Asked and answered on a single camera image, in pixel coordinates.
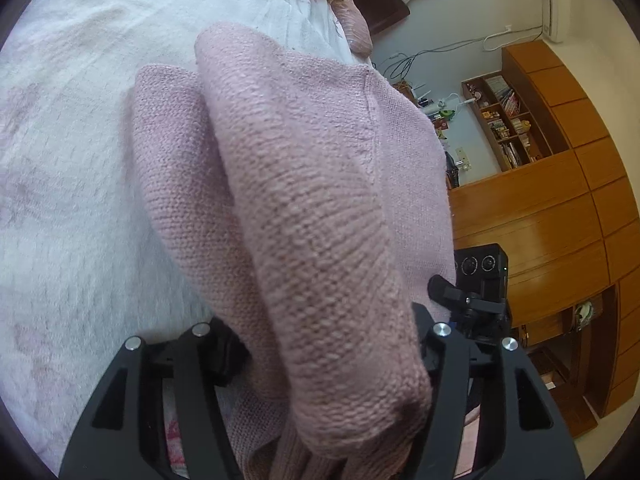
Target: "wooden bookshelf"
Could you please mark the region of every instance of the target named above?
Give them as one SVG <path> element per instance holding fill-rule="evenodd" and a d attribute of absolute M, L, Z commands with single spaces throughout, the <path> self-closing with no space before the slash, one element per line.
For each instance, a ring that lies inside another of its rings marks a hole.
<path fill-rule="evenodd" d="M 498 98 L 487 83 L 487 79 L 498 75 L 501 75 L 505 79 L 507 85 L 514 90 L 514 93 L 520 102 L 520 109 L 513 117 L 509 117 L 504 106 L 502 106 L 498 101 Z M 509 79 L 505 77 L 503 72 L 492 72 L 463 81 L 462 93 L 465 96 L 465 99 L 474 98 L 469 89 L 469 85 L 473 85 L 482 93 L 482 98 L 476 103 L 471 103 L 470 107 L 473 114 L 476 116 L 476 119 L 478 120 L 478 123 L 480 124 L 502 171 L 514 170 L 568 149 L 564 138 L 556 139 L 555 137 L 558 136 L 556 132 L 545 133 L 540 128 L 540 125 L 536 121 L 533 113 L 530 111 L 529 107 L 527 107 L 527 102 L 522 98 Z M 508 137 L 503 139 L 498 138 L 497 134 L 489 126 L 489 122 L 491 120 L 484 117 L 484 112 L 499 114 L 499 118 L 509 130 Z M 531 125 L 530 130 L 524 134 L 518 134 L 513 123 L 516 119 L 529 121 Z M 550 142 L 547 137 L 553 137 L 552 142 Z M 519 162 L 519 164 L 515 165 L 515 167 L 513 161 L 511 161 L 504 153 L 502 145 L 510 146 L 512 151 L 515 152 L 517 157 L 520 159 L 519 161 L 516 161 Z"/>

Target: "camera lens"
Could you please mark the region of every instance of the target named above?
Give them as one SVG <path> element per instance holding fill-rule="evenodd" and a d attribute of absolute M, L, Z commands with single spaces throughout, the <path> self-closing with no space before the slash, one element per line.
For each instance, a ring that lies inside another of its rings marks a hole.
<path fill-rule="evenodd" d="M 476 272 L 478 268 L 478 260 L 476 260 L 473 256 L 469 256 L 462 261 L 462 273 L 469 276 Z"/>
<path fill-rule="evenodd" d="M 495 267 L 495 258 L 493 256 L 485 256 L 482 260 L 482 270 L 489 272 L 490 270 L 494 270 Z"/>

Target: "white cloth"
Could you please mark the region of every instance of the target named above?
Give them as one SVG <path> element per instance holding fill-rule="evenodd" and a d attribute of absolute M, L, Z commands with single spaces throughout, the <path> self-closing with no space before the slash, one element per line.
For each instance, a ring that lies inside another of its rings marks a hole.
<path fill-rule="evenodd" d="M 218 20 L 355 62 L 326 0 L 33 0 L 0 52 L 0 397 L 54 472 L 124 339 L 210 317 L 148 221 L 126 110 Z"/>

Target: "cable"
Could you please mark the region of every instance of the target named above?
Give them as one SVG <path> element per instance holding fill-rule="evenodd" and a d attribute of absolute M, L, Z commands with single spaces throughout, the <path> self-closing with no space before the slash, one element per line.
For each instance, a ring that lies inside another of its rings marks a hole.
<path fill-rule="evenodd" d="M 388 79 L 394 79 L 396 77 L 399 77 L 400 79 L 405 79 L 409 73 L 409 70 L 411 70 L 411 66 L 414 63 L 415 59 L 418 56 L 422 56 L 423 54 L 439 54 L 441 52 L 452 52 L 453 50 L 457 50 L 459 48 L 463 48 L 465 46 L 469 46 L 470 44 L 474 44 L 474 43 L 479 43 L 482 41 L 482 46 L 484 49 L 484 44 L 486 43 L 486 40 L 488 40 L 489 38 L 495 38 L 496 36 L 503 36 L 506 34 L 517 34 L 518 32 L 529 32 L 530 30 L 535 30 L 537 28 L 541 28 L 541 26 L 539 27 L 531 27 L 531 28 L 522 28 L 519 30 L 509 30 L 506 32 L 500 32 L 498 34 L 492 34 L 489 36 L 483 36 L 482 38 L 474 38 L 472 40 L 461 40 L 461 41 L 456 41 L 455 43 L 450 43 L 447 45 L 443 45 L 443 46 L 439 46 L 437 48 L 428 48 L 425 50 L 421 50 L 420 52 L 417 52 L 416 54 L 413 54 L 412 56 L 407 56 L 406 54 L 399 52 L 397 54 L 393 54 L 392 56 L 387 57 L 384 61 L 382 61 L 382 63 L 380 63 L 380 65 L 382 65 L 385 61 L 388 61 L 389 59 L 393 59 L 396 58 L 398 56 L 404 56 L 402 59 L 395 61 L 393 63 L 391 63 L 389 66 L 387 66 L 384 71 L 382 72 L 382 77 L 386 77 L 386 73 L 391 70 L 391 74 L 388 76 Z M 542 30 L 540 30 L 540 33 L 536 36 L 535 39 L 539 38 L 540 36 L 542 36 Z M 514 40 L 511 43 L 515 43 L 516 41 L 520 41 L 524 38 L 528 38 L 528 36 L 524 36 L 523 38 L 518 38 L 517 40 Z"/>

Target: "bed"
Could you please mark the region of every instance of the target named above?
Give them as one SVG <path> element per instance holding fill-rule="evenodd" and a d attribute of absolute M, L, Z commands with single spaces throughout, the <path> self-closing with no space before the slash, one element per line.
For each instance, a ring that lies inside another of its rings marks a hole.
<path fill-rule="evenodd" d="M 0 51 L 0 398 L 53 472 L 129 335 L 210 317 L 149 223 L 121 110 L 143 65 L 194 70 L 218 21 L 361 61 L 326 0 L 33 0 Z"/>

